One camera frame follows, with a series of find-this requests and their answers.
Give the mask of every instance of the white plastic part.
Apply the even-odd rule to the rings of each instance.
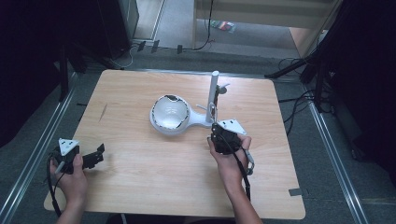
[[[246,135],[247,132],[242,128],[236,119],[225,119],[218,121],[218,125],[224,130],[230,131],[232,133],[240,133]]]
[[[212,115],[210,114],[209,106],[213,104],[215,101],[216,90],[218,87],[219,80],[219,71],[214,71],[212,73],[212,78],[210,80],[210,89],[209,89],[209,97],[207,99],[207,108],[206,108],[206,118],[205,121],[208,123],[213,123]]]
[[[227,86],[229,86],[230,85],[230,83],[227,83],[227,84],[225,84],[225,85],[222,85],[222,86],[219,86],[219,94],[224,94],[224,93],[226,93],[227,92]]]
[[[151,109],[153,126],[164,134],[183,132],[190,119],[190,105],[177,95],[160,97]]]
[[[69,151],[71,151],[76,145],[78,145],[78,140],[68,140],[68,139],[59,139],[59,148],[61,149],[61,155],[65,156]]]
[[[185,104],[185,106],[187,107],[187,108],[185,108],[185,110],[189,111],[189,115],[183,121],[180,120],[181,123],[179,123],[178,126],[172,125],[172,127],[170,127],[170,126],[166,127],[166,125],[165,125],[166,122],[163,122],[163,121],[161,121],[159,119],[161,119],[161,118],[164,119],[164,115],[162,115],[163,113],[166,114],[166,111],[164,111],[164,110],[168,109],[168,111],[172,111],[172,109],[169,110],[169,108],[166,107],[166,106],[157,107],[159,105],[158,102],[163,97],[161,97],[154,104],[154,106],[151,108],[151,110],[149,112],[149,120],[150,120],[152,126],[158,132],[166,134],[166,135],[178,135],[178,134],[184,133],[190,126],[194,126],[194,125],[195,126],[202,126],[202,127],[205,127],[205,128],[212,127],[212,122],[206,122],[205,121],[205,114],[200,114],[200,113],[195,112],[191,108],[191,106],[179,96],[176,96],[176,97],[178,99],[182,100],[183,104]]]
[[[58,168],[56,168],[55,174],[59,174],[62,168],[64,168],[64,161],[61,161],[61,163],[59,163]]]

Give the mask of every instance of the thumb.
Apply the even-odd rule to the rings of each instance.
[[[82,164],[83,164],[83,159],[81,154],[76,154],[75,158],[73,159],[73,167],[74,167],[74,173],[82,173]]]
[[[215,144],[213,144],[212,139],[210,139],[210,137],[207,137],[206,140],[207,140],[207,143],[209,144],[210,152],[214,152]]]

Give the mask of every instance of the wrist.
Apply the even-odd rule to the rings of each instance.
[[[67,210],[84,211],[85,210],[85,199],[76,198],[73,200],[67,200],[66,208]]]
[[[237,195],[237,194],[245,194],[242,184],[225,184],[224,183],[224,188],[229,196]]]

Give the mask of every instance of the vertical pole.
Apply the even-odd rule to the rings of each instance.
[[[214,71],[212,73],[212,79],[210,81],[209,97],[207,99],[206,107],[206,122],[213,123],[212,114],[210,113],[211,103],[215,103],[215,95],[218,87],[219,71]]]

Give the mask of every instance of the forearm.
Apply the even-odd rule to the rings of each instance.
[[[68,203],[62,215],[59,217],[57,224],[75,224],[80,223],[82,214],[85,210],[85,204],[82,203]]]
[[[226,192],[233,205],[233,213],[237,224],[262,223],[242,186],[226,187]]]

